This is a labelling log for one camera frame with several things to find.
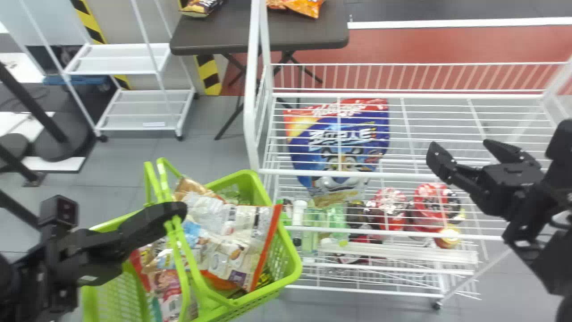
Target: blue object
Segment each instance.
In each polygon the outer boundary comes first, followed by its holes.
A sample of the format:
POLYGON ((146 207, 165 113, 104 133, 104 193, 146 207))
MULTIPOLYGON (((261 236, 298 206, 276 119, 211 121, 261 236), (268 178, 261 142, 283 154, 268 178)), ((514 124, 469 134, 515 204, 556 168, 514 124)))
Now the blue object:
POLYGON ((183 221, 181 226, 185 234, 186 242, 189 244, 189 247, 193 248, 198 242, 201 226, 189 220, 183 221))
MULTIPOLYGON (((71 76, 72 85, 100 85, 107 82, 107 76, 71 76)), ((43 79, 44 85, 65 85, 60 75, 48 75, 43 79)))
MULTIPOLYGON (((387 101, 347 99, 340 103, 339 107, 333 103, 285 112, 294 169, 376 170, 390 143, 387 101)), ((367 179, 346 176, 298 176, 298 180, 314 199, 344 191, 339 202, 359 199, 358 193, 367 184, 367 179)))

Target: orange snack bag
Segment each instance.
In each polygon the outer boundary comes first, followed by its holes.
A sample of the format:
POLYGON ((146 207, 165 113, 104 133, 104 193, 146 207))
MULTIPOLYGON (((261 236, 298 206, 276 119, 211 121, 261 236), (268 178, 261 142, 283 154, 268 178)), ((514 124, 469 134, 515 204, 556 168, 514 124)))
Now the orange snack bag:
POLYGON ((266 0, 266 6, 269 9, 275 9, 275 10, 286 10, 286 6, 284 5, 284 2, 286 0, 266 0))
POLYGON ((325 0, 286 0, 284 5, 291 10, 318 19, 320 7, 325 0))

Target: black table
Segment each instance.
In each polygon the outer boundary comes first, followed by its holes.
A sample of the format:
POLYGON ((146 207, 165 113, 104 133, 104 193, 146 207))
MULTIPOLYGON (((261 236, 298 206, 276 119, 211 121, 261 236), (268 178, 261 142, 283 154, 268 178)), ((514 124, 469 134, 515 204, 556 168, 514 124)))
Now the black table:
MULTIPOLYGON (((215 13, 204 19, 182 16, 170 42, 174 55, 188 56, 201 54, 222 54, 241 71, 246 67, 231 54, 248 51, 248 29, 250 24, 251 2, 244 0, 228 1, 215 13)), ((325 1, 320 10, 320 18, 305 17, 293 11, 268 11, 270 50, 282 52, 280 63, 293 61, 297 50, 343 48, 349 41, 345 3, 340 0, 325 1)), ((306 73, 321 79, 306 70, 306 73)), ((237 104, 236 110, 215 137, 218 140, 243 110, 237 104)))

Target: cable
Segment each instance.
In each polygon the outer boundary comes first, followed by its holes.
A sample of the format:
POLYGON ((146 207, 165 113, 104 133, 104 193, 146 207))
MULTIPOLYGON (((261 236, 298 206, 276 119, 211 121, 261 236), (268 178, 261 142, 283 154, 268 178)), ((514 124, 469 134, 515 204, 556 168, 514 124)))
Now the cable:
MULTIPOLYGON (((39 100, 42 99, 46 96, 48 96, 50 94, 50 88, 47 86, 41 86, 41 87, 36 87, 33 89, 28 90, 28 92, 30 92, 30 95, 35 99, 35 100, 39 100)), ((4 102, 0 103, 0 111, 3 111, 4 107, 6 105, 9 105, 11 102, 12 105, 10 105, 8 108, 6 108, 6 110, 4 110, 4 112, 16 112, 15 108, 19 105, 22 104, 22 102, 20 102, 20 100, 18 100, 16 97, 12 97, 9 98, 7 100, 5 100, 4 102)))

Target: packaged food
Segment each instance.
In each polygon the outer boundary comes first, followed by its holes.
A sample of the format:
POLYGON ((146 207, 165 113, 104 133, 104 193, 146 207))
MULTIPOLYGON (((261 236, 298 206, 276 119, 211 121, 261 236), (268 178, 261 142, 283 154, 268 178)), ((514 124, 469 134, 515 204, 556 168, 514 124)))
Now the packaged food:
POLYGON ((207 270, 202 270, 201 274, 210 281, 210 285, 218 290, 233 290, 239 288, 234 282, 223 280, 215 275, 209 273, 207 270))
POLYGON ((282 204, 282 214, 280 215, 280 219, 284 226, 292 226, 292 213, 294 211, 294 205, 290 199, 284 198, 278 203, 282 204))
POLYGON ((189 0, 179 11, 195 18, 205 18, 222 6, 226 0, 189 0))
POLYGON ((247 292, 254 290, 281 205, 237 206, 193 192, 185 198, 188 217, 201 226, 192 249, 199 269, 234 282, 247 292))
MULTIPOLYGON (((193 248, 195 244, 198 243, 201 226, 188 220, 183 221, 181 226, 185 234, 186 242, 189 244, 190 248, 193 248)), ((189 270, 189 264, 184 255, 182 255, 182 260, 185 269, 189 270)), ((165 269, 175 269, 174 252, 171 248, 165 248, 155 254, 154 258, 144 265, 142 272, 144 274, 149 274, 151 272, 159 272, 165 269)))
POLYGON ((414 222, 433 232, 445 227, 448 220, 459 221, 459 198, 445 184, 421 184, 415 190, 413 202, 414 222))
MULTIPOLYGON (((263 288, 266 285, 269 285, 271 283, 274 283, 274 278, 272 277, 272 273, 270 272, 270 268, 268 267, 268 264, 265 264, 264 269, 260 273, 260 277, 258 279, 258 282, 256 283, 256 289, 261 289, 261 288, 263 288)), ((229 299, 237 299, 237 298, 239 298, 245 294, 246 294, 245 290, 239 289, 235 293, 232 293, 228 298, 229 299)))
POLYGON ((266 7, 274 10, 286 10, 288 8, 284 5, 285 1, 286 0, 266 0, 266 7))
MULTIPOLYGON (((162 270, 149 275, 151 286, 159 298, 163 322, 178 321, 182 309, 182 291, 176 270, 162 270)), ((190 295, 190 304, 187 308, 185 321, 196 319, 198 305, 194 294, 190 295)))
POLYGON ((202 184, 185 176, 179 179, 177 187, 174 190, 173 197, 175 201, 183 201, 185 197, 191 192, 196 193, 198 195, 204 195, 206 197, 221 199, 211 189, 208 189, 202 184))
POLYGON ((359 229, 370 222, 366 216, 366 204, 361 201, 348 203, 346 213, 345 220, 350 228, 359 229))
POLYGON ((439 232, 441 234, 447 235, 447 237, 434 238, 437 246, 441 248, 452 249, 455 248, 461 242, 461 239, 459 238, 461 231, 455 227, 447 226, 442 230, 440 230, 439 232))
MULTIPOLYGON (((296 170, 374 172, 389 146, 385 99, 346 99, 284 111, 296 170)), ((367 178, 298 176, 316 207, 363 200, 367 178)))
POLYGON ((378 190, 372 201, 375 204, 375 208, 381 211, 381 216, 375 217, 375 222, 379 224, 379 229, 403 229, 407 206, 407 197, 403 192, 386 187, 378 190))
POLYGON ((318 19, 324 0, 285 0, 284 5, 291 10, 318 19))
POLYGON ((163 250, 169 248, 169 242, 167 240, 167 237, 162 237, 157 239, 154 243, 153 243, 153 257, 151 257, 151 260, 155 257, 157 257, 157 255, 159 255, 159 253, 161 253, 163 250))
POLYGON ((129 261, 133 265, 133 268, 135 268, 135 272, 137 272, 141 284, 143 285, 143 287, 147 292, 151 291, 151 284, 149 282, 149 276, 145 272, 143 272, 143 268, 147 266, 147 264, 150 263, 151 260, 153 260, 154 257, 153 249, 154 245, 148 244, 134 250, 129 255, 129 261))

